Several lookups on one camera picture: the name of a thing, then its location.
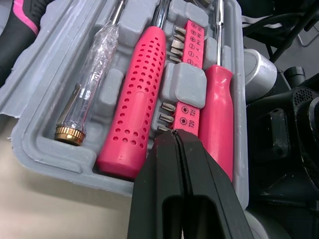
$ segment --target pink screwdriver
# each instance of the pink screwdriver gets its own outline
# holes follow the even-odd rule
[[[134,179],[146,159],[149,131],[166,57],[163,31],[170,0],[160,0],[137,42],[114,119],[97,159],[102,172]]]
[[[233,178],[233,103],[230,96],[232,72],[221,66],[223,0],[215,1],[217,64],[206,70],[206,104],[200,112],[199,134],[203,146],[219,166]]]

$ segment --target metal shaft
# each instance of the metal shaft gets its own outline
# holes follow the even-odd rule
[[[160,29],[164,28],[164,23],[167,17],[170,0],[160,0],[159,5],[155,9],[152,19],[152,26],[157,26]]]
[[[224,27],[224,0],[215,1],[215,38],[217,41],[217,65],[221,66],[222,30]]]
[[[110,17],[110,21],[112,22],[113,25],[119,22],[121,14],[124,10],[124,7],[125,7],[125,0],[119,0],[118,4],[114,8],[112,15]]]

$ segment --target plastic wrap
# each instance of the plastic wrap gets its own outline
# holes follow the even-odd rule
[[[92,115],[92,105],[101,82],[110,68],[118,45],[119,28],[109,21],[94,36],[93,44],[80,71],[80,79],[57,126],[69,127],[86,133],[85,122]]]

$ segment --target tool kit case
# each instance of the tool kit case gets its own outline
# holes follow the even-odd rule
[[[48,5],[38,37],[19,56],[6,84],[0,89],[0,124],[5,125],[9,117],[19,119],[11,140],[13,151],[22,165],[78,185],[127,196],[132,194],[132,181],[100,173],[95,163],[112,123],[132,52],[142,33],[150,26],[159,1],[127,1],[119,21],[119,44],[102,82],[81,146],[55,141],[56,123],[78,81],[94,35],[107,23],[117,0],[55,0]],[[1,3],[1,7],[10,7],[7,2]],[[205,105],[206,77],[203,70],[217,61],[213,17],[211,6],[201,9],[183,0],[171,0],[163,29],[166,50],[170,49],[174,29],[184,27],[191,20],[205,31],[203,69],[186,63],[176,64],[166,57],[155,112],[150,121],[148,152],[153,146],[157,128],[167,126],[158,120],[161,103],[183,101],[198,108]],[[232,183],[244,209],[249,199],[246,101],[241,9],[236,0],[225,1],[223,31],[222,65],[233,73]]]

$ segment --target hole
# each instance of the hole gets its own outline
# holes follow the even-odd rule
[[[284,154],[284,152],[283,152],[281,149],[279,149],[279,148],[277,148],[277,149],[275,150],[275,152],[276,152],[278,155],[283,155],[283,154]]]

